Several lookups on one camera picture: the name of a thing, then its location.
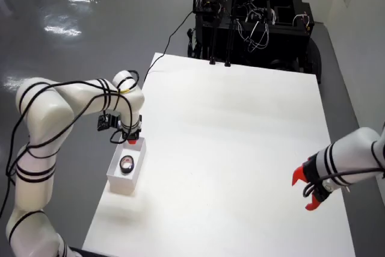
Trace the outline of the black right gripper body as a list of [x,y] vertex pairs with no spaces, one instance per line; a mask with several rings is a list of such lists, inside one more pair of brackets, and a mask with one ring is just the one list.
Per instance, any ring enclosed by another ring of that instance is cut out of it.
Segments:
[[316,158],[317,153],[310,156],[308,160],[303,163],[303,173],[306,177],[305,189],[303,190],[303,196],[308,197],[312,195],[313,203],[315,200],[318,203],[322,203],[330,193],[324,188],[322,181],[320,181],[320,176],[316,167]]

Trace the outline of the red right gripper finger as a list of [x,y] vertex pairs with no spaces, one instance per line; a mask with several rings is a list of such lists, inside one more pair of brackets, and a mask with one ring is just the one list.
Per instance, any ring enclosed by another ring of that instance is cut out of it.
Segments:
[[308,211],[313,211],[315,209],[318,208],[318,206],[320,205],[320,201],[316,198],[316,196],[313,194],[312,195],[312,199],[311,199],[311,202],[308,203],[305,208],[308,210]]
[[303,169],[303,165],[301,165],[294,170],[292,175],[292,185],[295,185],[298,181],[306,183],[306,176]]

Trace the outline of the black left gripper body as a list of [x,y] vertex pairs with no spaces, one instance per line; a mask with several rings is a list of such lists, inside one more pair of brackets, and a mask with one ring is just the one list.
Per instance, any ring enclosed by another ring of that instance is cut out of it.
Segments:
[[120,132],[122,141],[137,141],[140,136],[141,128],[122,128],[120,129]]

